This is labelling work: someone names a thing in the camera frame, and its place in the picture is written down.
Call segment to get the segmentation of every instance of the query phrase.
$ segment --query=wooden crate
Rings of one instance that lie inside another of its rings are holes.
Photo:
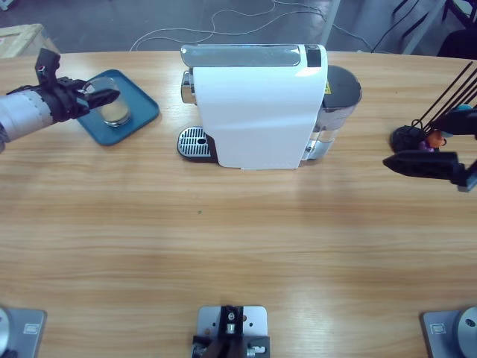
[[[42,47],[59,52],[41,24],[0,28],[0,58],[38,55]]]

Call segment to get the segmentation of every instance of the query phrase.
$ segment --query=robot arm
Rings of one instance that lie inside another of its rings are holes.
[[[12,142],[58,122],[85,116],[90,110],[114,102],[119,91],[87,93],[86,81],[57,78],[60,55],[42,48],[35,71],[38,85],[23,86],[0,96],[0,152]]]

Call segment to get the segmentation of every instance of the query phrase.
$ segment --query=wooden table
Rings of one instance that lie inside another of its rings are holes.
[[[34,61],[1,61],[0,92]],[[424,357],[419,314],[477,304],[476,193],[382,165],[466,61],[329,61],[364,88],[330,153],[253,172],[180,158],[198,112],[177,52],[63,55],[60,75],[120,69],[162,114],[113,147],[69,121],[0,156],[0,302],[48,312],[40,357],[189,357],[198,308],[222,304],[268,309],[273,357]]]

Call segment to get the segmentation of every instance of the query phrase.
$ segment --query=white cable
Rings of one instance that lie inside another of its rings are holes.
[[[216,13],[214,13],[211,17],[211,21],[212,21],[212,30],[195,30],[193,28],[160,28],[158,30],[154,30],[154,31],[151,31],[143,36],[141,36],[139,39],[137,39],[134,44],[131,46],[131,48],[129,49],[129,51],[132,51],[132,50],[136,50],[138,51],[138,47],[147,42],[147,41],[150,41],[150,40],[169,40],[169,41],[174,41],[176,43],[188,43],[188,44],[193,44],[193,43],[202,43],[204,41],[207,41],[208,39],[210,39],[212,36],[214,36],[215,34],[217,35],[227,35],[227,36],[243,36],[243,35],[247,35],[247,34],[252,34],[254,32],[257,32],[257,31],[260,31],[262,30],[263,28],[266,28],[267,26],[269,26],[272,22],[275,22],[277,21],[278,19],[281,19],[282,17],[284,16],[287,16],[287,15],[291,15],[293,13],[312,13],[314,15],[319,15],[321,16],[321,18],[326,21],[326,18],[325,16],[323,15],[323,13],[321,12],[321,10],[317,7],[312,7],[312,6],[308,6],[308,5],[305,5],[305,4],[299,4],[299,3],[296,3],[296,2],[282,2],[282,1],[278,1],[278,0],[271,0],[272,1],[272,8],[270,10],[267,10],[267,11],[264,11],[264,12],[261,12],[261,13],[254,13],[254,14],[249,14],[249,13],[241,13],[239,11],[235,11],[235,10],[230,10],[230,9],[226,9],[226,10],[220,10],[220,11],[217,11]],[[246,32],[241,32],[241,33],[227,33],[227,32],[219,32],[219,31],[216,31],[215,30],[215,21],[214,21],[214,18],[219,14],[219,13],[225,13],[225,12],[230,12],[230,13],[237,13],[239,15],[242,15],[242,16],[249,16],[249,17],[254,17],[254,16],[261,16],[261,15],[265,15],[267,13],[271,13],[272,11],[275,10],[275,8],[277,7],[277,4],[281,4],[281,5],[290,5],[290,6],[300,6],[300,7],[305,7],[305,8],[308,8],[308,9],[312,9],[314,11],[308,11],[308,10],[304,10],[304,11],[290,11],[288,13],[283,13],[281,15],[278,15],[277,17],[275,17],[274,19],[272,19],[271,21],[267,22],[266,24],[260,26],[259,28],[256,28],[254,30],[251,30],[251,31],[246,31]],[[355,34],[352,34],[350,33],[349,31],[343,29],[343,28],[340,28],[338,27],[337,25],[334,25],[333,24],[333,27],[334,28],[337,28],[339,31],[343,31],[345,34],[348,34],[352,37],[355,37],[359,40],[361,40],[369,49],[372,48],[372,46],[369,44],[369,42],[364,39],[363,37],[360,37],[358,35],[355,35]],[[194,33],[200,33],[200,34],[209,34],[209,36],[201,39],[201,40],[197,40],[197,41],[182,41],[182,40],[177,40],[177,39],[174,39],[172,37],[165,37],[165,36],[160,36],[160,37],[148,37],[152,34],[155,34],[157,32],[161,32],[161,31],[188,31],[188,32],[194,32]]]

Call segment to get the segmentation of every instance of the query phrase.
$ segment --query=table leg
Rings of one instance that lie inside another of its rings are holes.
[[[331,29],[333,24],[335,23],[336,13],[338,12],[338,8],[340,7],[341,0],[331,0],[331,8],[329,9],[329,14],[327,16],[327,20],[325,23],[325,27],[323,29],[323,33],[321,34],[321,45],[326,46],[328,42],[329,34],[331,33]]]
[[[432,22],[437,18],[437,15],[445,4],[446,0],[436,0],[434,7],[429,11],[429,15],[423,21],[423,24],[416,30],[414,36],[411,38],[411,41],[409,41],[402,54],[411,54],[415,50],[417,44],[419,44],[419,41],[421,41],[427,30],[429,30]]]

